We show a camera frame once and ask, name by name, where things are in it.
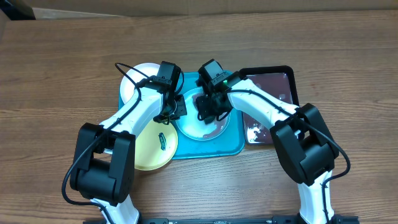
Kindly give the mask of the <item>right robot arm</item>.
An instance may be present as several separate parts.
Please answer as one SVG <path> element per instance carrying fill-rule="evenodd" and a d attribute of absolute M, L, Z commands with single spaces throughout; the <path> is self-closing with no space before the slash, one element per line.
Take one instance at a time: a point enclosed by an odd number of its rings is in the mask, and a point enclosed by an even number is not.
<path fill-rule="evenodd" d="M 331 223 L 334 211 L 328 183 L 339 155 L 319 110 L 299 107 L 260 89 L 251 76 L 292 73 L 288 66 L 242 68 L 230 73 L 214 59 L 203 64 L 197 85 L 204 96 L 196 99 L 198 119 L 222 120 L 233 109 L 248 114 L 271 133 L 279 162 L 298 184 L 300 217 L 305 223 Z"/>

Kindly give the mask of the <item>light blue plate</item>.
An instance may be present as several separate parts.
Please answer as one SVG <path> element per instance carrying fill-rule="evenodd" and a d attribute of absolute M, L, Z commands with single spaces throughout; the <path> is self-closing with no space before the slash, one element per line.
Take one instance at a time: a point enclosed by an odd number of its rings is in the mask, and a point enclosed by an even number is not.
<path fill-rule="evenodd" d="M 195 105 L 197 97 L 203 95 L 202 88 L 194 88 L 183 94 L 187 115 L 182 116 L 176 121 L 179 130 L 187 137 L 197 141 L 207 141 L 221 135 L 229 125 L 230 115 L 222 121 L 213 120 L 206 124 L 198 120 L 198 110 Z"/>

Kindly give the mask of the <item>white plate with stain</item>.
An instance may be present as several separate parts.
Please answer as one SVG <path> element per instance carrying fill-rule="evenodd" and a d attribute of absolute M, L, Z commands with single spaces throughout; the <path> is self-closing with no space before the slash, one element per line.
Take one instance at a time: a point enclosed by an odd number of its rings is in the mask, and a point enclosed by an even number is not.
<path fill-rule="evenodd" d="M 156 63 L 141 63 L 139 65 L 134 66 L 134 68 L 144 73 L 148 77 L 151 77 L 157 75 L 160 65 Z M 139 72 L 133 69 L 128 70 L 126 73 L 136 83 L 146 78 L 144 75 L 140 74 Z M 134 94 L 134 89 L 135 87 L 133 83 L 128 78 L 123 77 L 119 87 L 120 108 L 131 99 L 131 97 Z"/>

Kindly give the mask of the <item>yellow plate with stain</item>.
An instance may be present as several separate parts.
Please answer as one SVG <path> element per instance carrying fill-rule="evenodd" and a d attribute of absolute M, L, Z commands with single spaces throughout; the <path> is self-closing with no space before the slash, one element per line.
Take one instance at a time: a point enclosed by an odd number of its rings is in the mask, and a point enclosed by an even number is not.
<path fill-rule="evenodd" d="M 137 170 L 156 170 L 169 163 L 178 146 L 177 131 L 172 124 L 150 121 L 136 139 Z"/>

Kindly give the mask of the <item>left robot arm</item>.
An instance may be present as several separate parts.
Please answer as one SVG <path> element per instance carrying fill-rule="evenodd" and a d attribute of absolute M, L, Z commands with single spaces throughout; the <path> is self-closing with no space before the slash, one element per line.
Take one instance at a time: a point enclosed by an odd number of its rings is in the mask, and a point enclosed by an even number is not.
<path fill-rule="evenodd" d="M 156 75 L 133 83 L 132 98 L 112 117 L 80 128 L 73 164 L 62 182 L 65 201 L 76 204 L 66 193 L 66 187 L 71 187 L 85 198 L 79 206 L 100 209 L 103 223 L 143 222 L 129 195 L 136 138 L 150 121 L 168 125 L 186 115 L 182 78 L 180 67 L 163 61 Z"/>

